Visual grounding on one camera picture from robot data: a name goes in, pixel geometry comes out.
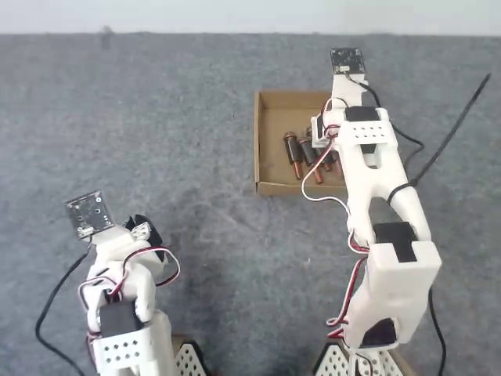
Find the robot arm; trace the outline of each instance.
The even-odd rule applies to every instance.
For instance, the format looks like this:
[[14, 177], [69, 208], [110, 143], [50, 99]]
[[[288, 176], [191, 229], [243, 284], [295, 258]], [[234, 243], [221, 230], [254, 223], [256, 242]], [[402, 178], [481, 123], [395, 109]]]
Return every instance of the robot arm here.
[[366, 252], [362, 283], [348, 294], [346, 310], [335, 321], [341, 327], [334, 334], [343, 335], [351, 354], [372, 358], [411, 339], [442, 261], [413, 187], [400, 190], [391, 201], [399, 222], [372, 223], [371, 200], [387, 200], [408, 179], [387, 111], [361, 106], [366, 85], [362, 54], [335, 49], [331, 60], [331, 105], [312, 118], [312, 144], [339, 153], [348, 190], [348, 231]]
[[[106, 376], [176, 376], [167, 315], [155, 307], [157, 285], [180, 272], [177, 259], [163, 247], [151, 247], [152, 228], [115, 225], [100, 191], [67, 203], [80, 238], [90, 238], [96, 260], [78, 288], [87, 312], [88, 347], [96, 370]], [[161, 284], [170, 255], [175, 274]]]

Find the white wall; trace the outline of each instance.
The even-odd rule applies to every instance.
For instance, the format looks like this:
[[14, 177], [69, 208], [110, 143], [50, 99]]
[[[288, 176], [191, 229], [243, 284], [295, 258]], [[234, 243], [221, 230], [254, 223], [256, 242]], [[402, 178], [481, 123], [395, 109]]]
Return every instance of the white wall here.
[[0, 33], [501, 35], [499, 0], [0, 0]]

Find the cardboard box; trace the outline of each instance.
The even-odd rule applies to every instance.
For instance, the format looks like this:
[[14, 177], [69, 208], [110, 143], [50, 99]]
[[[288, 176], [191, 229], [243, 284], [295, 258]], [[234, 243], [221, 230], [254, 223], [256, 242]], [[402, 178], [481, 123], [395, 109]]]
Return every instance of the cardboard box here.
[[[254, 96], [254, 178], [256, 191], [263, 195], [301, 194], [301, 180], [294, 176], [283, 135], [305, 135], [310, 119], [329, 98], [329, 92], [264, 91]], [[308, 168], [303, 163], [303, 172]], [[324, 183], [313, 176], [306, 182], [312, 194], [333, 194], [345, 190], [344, 180], [335, 172], [322, 170]]]

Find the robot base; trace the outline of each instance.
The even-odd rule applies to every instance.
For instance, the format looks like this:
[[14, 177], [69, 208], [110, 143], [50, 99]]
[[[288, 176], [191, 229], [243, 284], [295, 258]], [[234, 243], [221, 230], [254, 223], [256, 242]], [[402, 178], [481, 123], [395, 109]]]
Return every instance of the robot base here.
[[[394, 351], [377, 351], [377, 356], [370, 357], [373, 376], [414, 376], [414, 372], [409, 365]], [[359, 373], [362, 376], [369, 376], [370, 366], [367, 360], [359, 362]], [[343, 350], [343, 345], [339, 341], [326, 343], [322, 355], [317, 360], [313, 370], [315, 376], [351, 376], [348, 373], [351, 369], [348, 354]]]

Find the gray carpet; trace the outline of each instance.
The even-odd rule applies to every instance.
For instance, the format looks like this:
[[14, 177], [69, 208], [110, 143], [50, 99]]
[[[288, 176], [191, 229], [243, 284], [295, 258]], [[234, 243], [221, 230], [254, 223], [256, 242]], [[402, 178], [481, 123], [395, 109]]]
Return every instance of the gray carpet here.
[[[499, 374], [501, 39], [209, 34], [0, 37], [0, 374], [72, 374], [34, 340], [34, 322], [84, 250], [62, 202], [98, 187], [117, 221], [146, 213], [168, 238], [183, 273], [157, 303], [211, 369], [308, 374], [355, 256], [339, 207], [254, 194], [253, 93], [329, 89], [331, 46], [362, 48], [383, 104], [427, 143], [411, 175], [493, 73], [419, 192], [444, 263], [445, 374]], [[43, 330], [88, 374], [75, 288], [90, 262]], [[401, 349], [436, 373], [428, 314]]]

